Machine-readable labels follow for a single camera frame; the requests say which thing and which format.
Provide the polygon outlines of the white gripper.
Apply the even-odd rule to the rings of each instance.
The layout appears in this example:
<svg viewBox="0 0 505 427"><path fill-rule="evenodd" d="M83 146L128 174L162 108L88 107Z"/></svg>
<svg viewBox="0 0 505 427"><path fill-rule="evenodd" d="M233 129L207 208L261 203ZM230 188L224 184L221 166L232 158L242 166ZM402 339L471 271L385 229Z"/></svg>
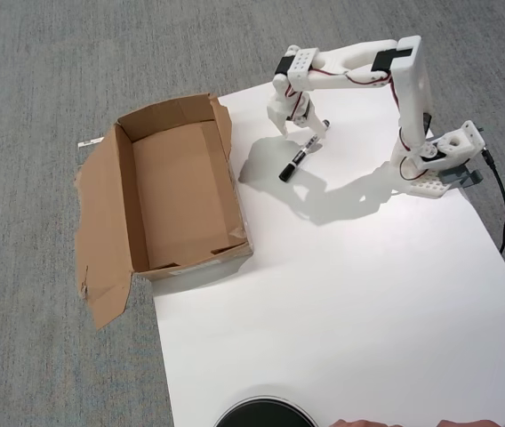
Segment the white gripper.
<svg viewBox="0 0 505 427"><path fill-rule="evenodd" d="M300 92L292 97L284 93L274 92L267 106L267 113L271 123L283 136L288 135L286 122L295 125L308 125L319 140L323 140L327 132L327 121L315 119L310 122L311 99L307 93Z"/></svg>

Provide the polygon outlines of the person left hand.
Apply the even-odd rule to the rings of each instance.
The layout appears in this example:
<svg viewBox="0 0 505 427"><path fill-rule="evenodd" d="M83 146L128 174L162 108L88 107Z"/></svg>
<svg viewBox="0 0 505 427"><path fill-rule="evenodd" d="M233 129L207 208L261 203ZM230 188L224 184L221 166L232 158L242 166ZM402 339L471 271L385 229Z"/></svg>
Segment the person left hand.
<svg viewBox="0 0 505 427"><path fill-rule="evenodd" d="M356 420L348 422L345 420L338 420L331 424L330 427L400 427L398 424L388 425L385 423L373 422L369 420Z"/></svg>

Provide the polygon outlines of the person right hand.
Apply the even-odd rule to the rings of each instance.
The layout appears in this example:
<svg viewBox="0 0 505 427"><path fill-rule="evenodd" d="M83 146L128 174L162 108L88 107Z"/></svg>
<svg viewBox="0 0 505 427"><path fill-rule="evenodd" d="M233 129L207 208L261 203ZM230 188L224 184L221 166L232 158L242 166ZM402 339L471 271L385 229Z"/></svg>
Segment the person right hand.
<svg viewBox="0 0 505 427"><path fill-rule="evenodd" d="M491 420L477 420L471 422L441 420L437 427L500 427L500 425Z"/></svg>

